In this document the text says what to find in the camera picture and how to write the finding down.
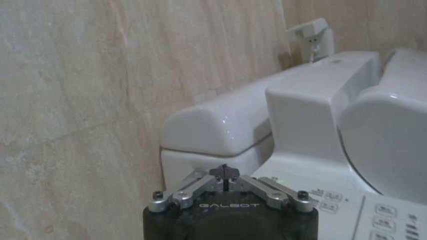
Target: beige marble tile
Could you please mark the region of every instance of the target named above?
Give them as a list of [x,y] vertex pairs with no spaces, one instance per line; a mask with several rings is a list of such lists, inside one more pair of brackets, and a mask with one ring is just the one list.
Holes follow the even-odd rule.
[[169,0],[140,2],[141,23],[129,41],[130,101],[138,110],[169,102],[193,103],[194,96],[234,81],[277,72],[286,39],[278,2]]
[[0,145],[24,148],[74,131],[42,6],[0,2]]
[[366,2],[372,49],[382,58],[394,48],[427,51],[427,1]]
[[181,108],[289,63],[277,0],[0,1],[0,239],[140,239]]
[[9,153],[0,165],[1,239],[140,240],[140,213],[162,188],[152,134],[149,121],[133,118]]
[[126,16],[121,1],[44,1],[50,48],[80,128],[128,116]]

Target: control panel button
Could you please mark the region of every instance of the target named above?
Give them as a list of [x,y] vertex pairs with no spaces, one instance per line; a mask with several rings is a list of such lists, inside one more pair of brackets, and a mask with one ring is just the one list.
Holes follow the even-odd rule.
[[394,238],[378,231],[370,231],[368,240],[394,240]]
[[384,230],[388,232],[396,231],[396,223],[384,217],[380,217],[380,216],[373,217],[372,225],[378,230]]
[[317,204],[318,204],[318,200],[313,198],[313,199],[310,200],[310,205],[316,208],[316,207],[317,207]]
[[384,205],[384,204],[376,204],[374,212],[378,215],[382,215],[389,218],[394,218],[397,216],[396,208],[393,208],[392,206]]
[[320,202],[320,210],[329,213],[336,214],[338,210],[338,205],[326,201]]
[[322,189],[318,189],[318,188],[316,188],[316,189],[313,189],[313,190],[310,190],[310,194],[312,195],[316,195],[316,196],[318,196],[318,197],[322,197],[322,194],[324,194],[324,190]]
[[324,194],[324,199],[332,202],[340,202],[342,200],[342,195],[333,191],[326,191]]

